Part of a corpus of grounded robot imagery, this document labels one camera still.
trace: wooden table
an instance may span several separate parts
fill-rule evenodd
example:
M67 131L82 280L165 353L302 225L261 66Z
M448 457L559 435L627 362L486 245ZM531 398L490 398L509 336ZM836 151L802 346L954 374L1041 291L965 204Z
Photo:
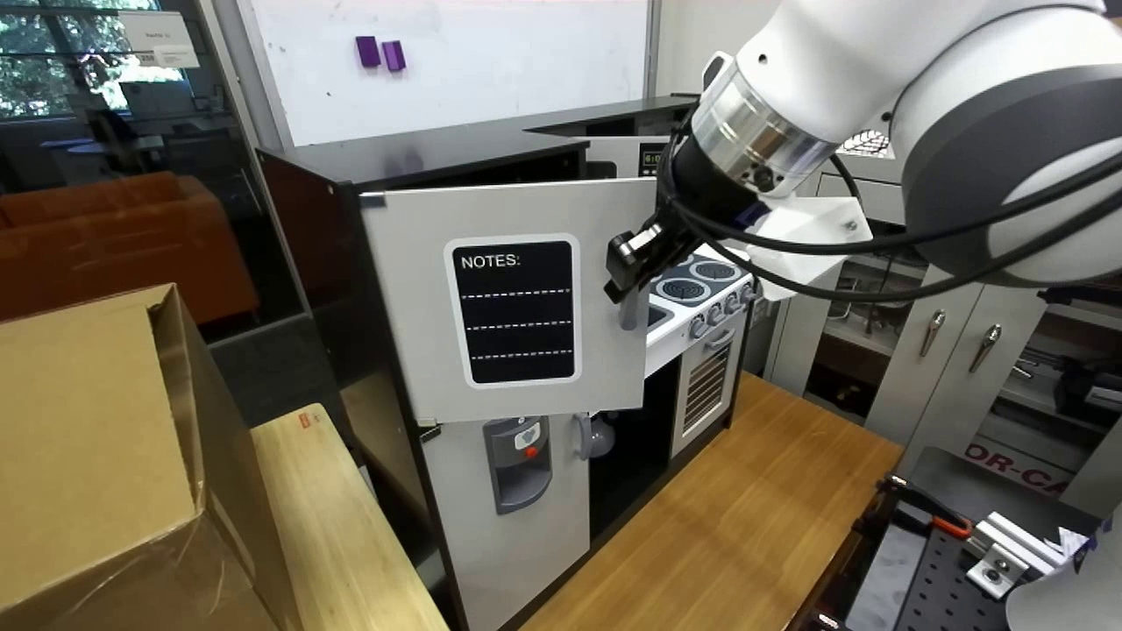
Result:
M899 450L760 380L525 626L790 626Z
M252 426L302 631L440 631L445 622L322 405Z

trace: purple magnet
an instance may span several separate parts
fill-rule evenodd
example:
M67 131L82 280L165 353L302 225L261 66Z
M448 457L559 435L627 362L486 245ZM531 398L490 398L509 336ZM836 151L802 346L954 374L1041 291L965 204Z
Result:
M385 57L389 75L407 71L407 50L399 47L399 40L380 42L380 57Z
M373 35L357 35L354 40L361 66L380 66L379 40Z

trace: cable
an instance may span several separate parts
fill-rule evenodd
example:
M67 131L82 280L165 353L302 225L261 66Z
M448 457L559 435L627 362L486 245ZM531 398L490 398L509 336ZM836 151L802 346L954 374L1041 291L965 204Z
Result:
M747 243L747 245L773 250L773 251L798 251L798 256L849 256L849 251L915 250L915 245L939 243L939 239L950 239L950 234L978 230L978 227L1030 213L1030 209L1037 209L1045 204L1055 204L1055 200L1068 196L1071 189L1095 187L1095 183L1100 183L1100 180L1109 180L1116 172L1122 172L1122 155L1116 155L1109 161L1098 161L1098 166L1090 166L1090 169L1082 169L1082 172L1077 172L1068 180L1060 180L1060 183L1051 183L1051 187L1045 187L1037 194L1017 196L996 213L986 213L986 217L975 217L975 221L965 221L965 225L950 225L950 227L904 230L904 234L868 239L868 243L783 243L783 239L733 230L733 227L724 227L717 221L702 217L696 209L684 206L674 196L674 169L666 169L659 183L661 183L661 196L668 200L668 206L681 217L691 217L693 225L703 225L717 239L733 239L733 243Z
M841 176L849 196L861 200L861 194L860 194L855 183L850 183L849 166L843 166L836 155L829 155L829 166L833 166L833 172Z
M946 280L936 280L936 283L926 283L926 286L915 286L915 291L883 291L883 293L867 293L867 291L825 291L825 286L814 286L814 283L786 280L786 278L778 278L778 272L771 272L771 269L760 269L760 266L738 259L738 256L729 251L722 243L708 239L693 221L684 221L684 225L693 230L693 239L708 243L708 245L710 245L717 256L724 256L733 266L738 266L738 269L747 269L747 272L753 272L753 278L765 278L765 280L771 280L771 283L778 283L778 286L790 286L790 291L795 291L795 293L809 293L809 299L825 299L825 301L918 301L918 299L927 299L927 293L944 293L944 291L975 283L975 280L982 280L982 278L987 278L987 272L999 272L999 269L1006 269L1006 266L1013 266L1013 264L1019 264L1019 259L1026 259L1026 256L1033 256L1033 251L1041 251L1041 250L1051 250L1055 243L1062 243L1062 239L1090 227L1095 221L1116 213L1119 206L1122 206L1122 194L1112 194L1109 200L1079 209L1077 217L1055 225L1055 227L1045 230L1045 234L1033 234L1030 243L1022 243L1022 245L1017 245L1017 250L987 259L986 266L978 266L978 269L970 269L970 272L946 278Z

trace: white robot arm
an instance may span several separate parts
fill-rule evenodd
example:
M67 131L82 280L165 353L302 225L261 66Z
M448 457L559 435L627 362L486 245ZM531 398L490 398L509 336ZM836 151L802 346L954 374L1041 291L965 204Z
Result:
M1122 33L1095 0L786 0L703 71L696 111L661 161L656 217L611 243L606 291L624 299L717 239L805 256L918 245L954 272L944 286L1112 272L1119 111ZM890 116L912 234L833 250L750 234L771 200L877 116Z

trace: whiteboard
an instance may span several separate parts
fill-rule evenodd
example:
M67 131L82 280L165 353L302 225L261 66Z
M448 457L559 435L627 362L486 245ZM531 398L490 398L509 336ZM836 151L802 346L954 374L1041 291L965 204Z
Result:
M656 96L702 92L708 57L737 57L773 7L778 0L659 0Z
M324 145L640 99L648 0L238 0L281 135ZM407 75L354 35L399 40Z

